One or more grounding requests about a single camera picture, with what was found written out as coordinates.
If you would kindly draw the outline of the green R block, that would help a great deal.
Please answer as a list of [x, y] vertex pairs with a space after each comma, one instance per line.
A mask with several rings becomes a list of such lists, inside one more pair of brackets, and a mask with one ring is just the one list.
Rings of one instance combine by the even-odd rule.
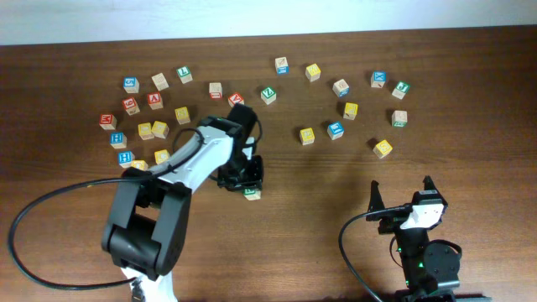
[[260, 200], [262, 197], [259, 189], [245, 189], [242, 194], [247, 200]]

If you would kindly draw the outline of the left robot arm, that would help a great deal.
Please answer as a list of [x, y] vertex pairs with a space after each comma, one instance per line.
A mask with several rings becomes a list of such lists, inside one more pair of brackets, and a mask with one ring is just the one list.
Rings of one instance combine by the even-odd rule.
[[102, 249], [128, 278], [133, 301], [174, 301], [172, 269], [185, 244], [190, 203], [216, 172], [216, 184], [243, 193], [261, 190], [263, 160], [251, 132], [250, 107], [201, 120], [193, 137], [164, 163], [124, 171], [102, 236]]

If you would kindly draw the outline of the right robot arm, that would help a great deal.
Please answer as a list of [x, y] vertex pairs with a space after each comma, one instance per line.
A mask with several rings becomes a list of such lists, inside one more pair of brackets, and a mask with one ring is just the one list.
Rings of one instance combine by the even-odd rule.
[[442, 222], [448, 207], [431, 177], [412, 201], [387, 208], [378, 189], [371, 183], [368, 221], [379, 223], [378, 233], [394, 235], [407, 288], [396, 293], [398, 301], [454, 301], [453, 289], [460, 286], [458, 272], [462, 249], [447, 240], [430, 240], [428, 232]]

